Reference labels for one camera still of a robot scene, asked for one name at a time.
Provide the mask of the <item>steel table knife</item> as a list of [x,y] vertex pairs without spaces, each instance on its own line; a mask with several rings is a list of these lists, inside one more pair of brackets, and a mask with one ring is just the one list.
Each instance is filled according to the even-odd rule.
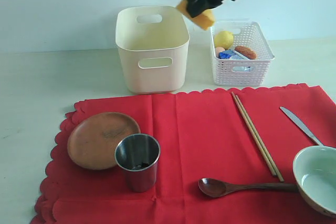
[[280,106],[279,108],[313,142],[315,142],[319,146],[323,146],[322,142],[318,140],[318,138],[310,131],[310,129],[293,112],[283,106]]

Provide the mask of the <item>brown egg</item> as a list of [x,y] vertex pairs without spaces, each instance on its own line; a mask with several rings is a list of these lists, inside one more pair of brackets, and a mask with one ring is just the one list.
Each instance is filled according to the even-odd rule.
[[219,57],[219,54],[220,54],[221,52],[223,52],[223,51],[225,51],[225,48],[223,48],[223,47],[216,47],[216,48],[215,48],[216,57],[218,58],[218,57]]

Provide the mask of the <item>fried chicken nugget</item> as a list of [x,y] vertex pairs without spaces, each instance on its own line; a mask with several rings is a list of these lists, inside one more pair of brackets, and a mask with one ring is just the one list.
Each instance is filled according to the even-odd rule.
[[245,46],[236,46],[235,51],[251,60],[255,60],[258,57],[257,54],[252,49]]

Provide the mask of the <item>stainless steel cup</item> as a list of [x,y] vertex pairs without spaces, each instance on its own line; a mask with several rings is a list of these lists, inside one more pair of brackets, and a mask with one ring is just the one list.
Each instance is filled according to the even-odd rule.
[[160,154],[159,142],[147,134],[132,134],[120,141],[114,157],[132,191],[141,193],[154,186]]

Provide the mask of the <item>pale green ceramic bowl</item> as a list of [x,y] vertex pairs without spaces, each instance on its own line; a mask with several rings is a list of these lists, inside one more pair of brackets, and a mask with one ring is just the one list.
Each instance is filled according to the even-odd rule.
[[310,146],[292,164],[299,193],[315,211],[335,218],[335,148]]

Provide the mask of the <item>brown wooden plate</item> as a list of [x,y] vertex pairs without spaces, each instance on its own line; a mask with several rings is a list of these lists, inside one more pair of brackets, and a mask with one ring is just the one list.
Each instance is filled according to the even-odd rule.
[[119,112],[104,112],[81,122],[70,134],[67,151],[78,166],[104,170],[117,165],[114,157],[117,145],[125,137],[140,133],[138,123]]

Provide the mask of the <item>yellow cheese wedge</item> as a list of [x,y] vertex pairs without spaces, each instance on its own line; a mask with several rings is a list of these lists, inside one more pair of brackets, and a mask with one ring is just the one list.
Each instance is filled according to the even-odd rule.
[[187,0],[181,0],[175,8],[202,30],[208,30],[214,25],[216,20],[211,9],[206,9],[196,17],[191,17],[187,12],[187,3]]

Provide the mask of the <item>yellow lemon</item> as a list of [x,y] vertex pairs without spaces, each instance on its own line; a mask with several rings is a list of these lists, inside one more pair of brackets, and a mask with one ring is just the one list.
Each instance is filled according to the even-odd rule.
[[220,31],[214,37],[214,46],[229,49],[234,43],[234,35],[229,31]]

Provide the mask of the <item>blue white milk carton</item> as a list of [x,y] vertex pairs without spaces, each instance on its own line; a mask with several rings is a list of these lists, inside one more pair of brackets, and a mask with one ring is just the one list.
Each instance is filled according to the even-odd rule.
[[[230,60],[248,60],[248,58],[241,53],[235,51],[235,50],[224,50],[217,54],[218,59],[230,59]],[[233,72],[251,72],[252,67],[244,67],[244,66],[238,66],[233,67]]]

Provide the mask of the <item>dark wooden spoon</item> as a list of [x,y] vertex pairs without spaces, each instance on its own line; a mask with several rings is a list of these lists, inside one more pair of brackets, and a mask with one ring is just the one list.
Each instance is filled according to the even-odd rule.
[[240,190],[276,190],[296,193],[298,187],[290,183],[256,183],[256,184],[231,184],[213,178],[202,178],[198,180],[200,191],[212,198],[219,198]]

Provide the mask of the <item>wooden chopstick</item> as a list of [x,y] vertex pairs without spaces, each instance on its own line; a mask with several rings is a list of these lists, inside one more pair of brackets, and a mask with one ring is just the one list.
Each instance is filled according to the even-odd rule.
[[261,137],[260,137],[260,135],[259,135],[259,133],[258,133],[256,127],[254,126],[254,124],[253,124],[253,122],[252,122],[250,116],[248,115],[248,113],[247,113],[245,107],[243,106],[243,104],[242,104],[241,100],[239,99],[238,95],[235,94],[235,96],[238,98],[238,102],[239,102],[239,104],[242,106],[243,111],[245,112],[245,114],[246,114],[246,116],[247,116],[247,118],[248,118],[248,121],[249,121],[250,125],[252,126],[252,128],[253,128],[253,130],[254,130],[256,136],[257,136],[258,141],[260,142],[262,148],[264,149],[264,151],[265,151],[265,153],[266,153],[266,155],[267,155],[269,161],[271,162],[271,165],[272,165],[273,168],[275,169],[275,172],[276,172],[276,174],[277,174],[278,179],[279,179],[281,182],[284,182],[284,178],[283,178],[283,176],[282,176],[280,170],[278,169],[278,167],[277,167],[277,165],[275,164],[275,162],[274,162],[274,160],[273,160],[271,154],[269,153],[268,149],[266,148],[266,146],[265,146],[263,140],[261,139]]
[[256,143],[256,145],[257,145],[257,148],[259,149],[259,151],[260,151],[260,153],[261,153],[263,159],[265,160],[265,162],[266,162],[266,164],[267,164],[267,166],[268,166],[268,168],[269,168],[271,174],[272,174],[273,176],[277,177],[277,174],[276,174],[276,172],[275,172],[275,169],[274,169],[273,166],[271,165],[271,162],[269,161],[269,159],[268,159],[268,157],[267,157],[267,155],[266,155],[264,149],[262,148],[260,142],[258,141],[257,136],[256,136],[256,134],[255,134],[255,132],[254,132],[252,126],[250,125],[250,123],[249,123],[249,121],[248,121],[248,118],[247,118],[245,112],[243,111],[242,106],[241,106],[241,105],[239,104],[239,102],[238,102],[238,98],[235,96],[235,94],[234,94],[233,92],[231,92],[231,95],[232,95],[232,97],[233,97],[233,99],[234,99],[234,101],[235,101],[235,103],[236,103],[236,105],[237,105],[237,107],[238,107],[238,110],[239,110],[239,112],[240,112],[240,114],[241,114],[241,116],[242,116],[242,118],[243,118],[243,120],[244,120],[244,122],[245,122],[245,124],[246,124],[246,126],[247,126],[247,128],[248,128],[248,130],[250,131],[250,133],[251,133],[251,135],[252,135],[252,138],[254,139],[254,141],[255,141],[255,143]]

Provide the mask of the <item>white perforated plastic basket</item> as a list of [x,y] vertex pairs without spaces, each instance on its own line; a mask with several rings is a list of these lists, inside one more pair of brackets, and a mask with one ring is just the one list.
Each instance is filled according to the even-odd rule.
[[[245,46],[256,53],[257,59],[219,59],[215,52],[214,36],[221,31],[229,31],[234,35],[230,50],[236,46]],[[275,58],[257,22],[218,21],[209,30],[209,42],[213,80],[219,86],[260,86]]]

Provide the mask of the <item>cream plastic storage bin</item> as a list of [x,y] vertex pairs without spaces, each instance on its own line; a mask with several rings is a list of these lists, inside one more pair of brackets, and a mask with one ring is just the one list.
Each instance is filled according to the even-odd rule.
[[123,76],[131,92],[170,92],[183,86],[190,36],[174,7],[126,8],[119,12],[115,30]]

